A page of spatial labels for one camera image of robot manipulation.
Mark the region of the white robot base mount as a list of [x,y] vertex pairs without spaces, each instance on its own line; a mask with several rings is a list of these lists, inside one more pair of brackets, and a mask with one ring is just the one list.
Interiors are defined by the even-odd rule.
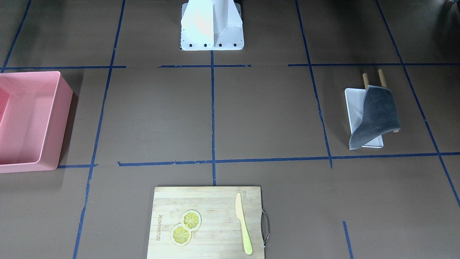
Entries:
[[182,5],[180,49],[233,51],[245,45],[239,0],[189,0]]

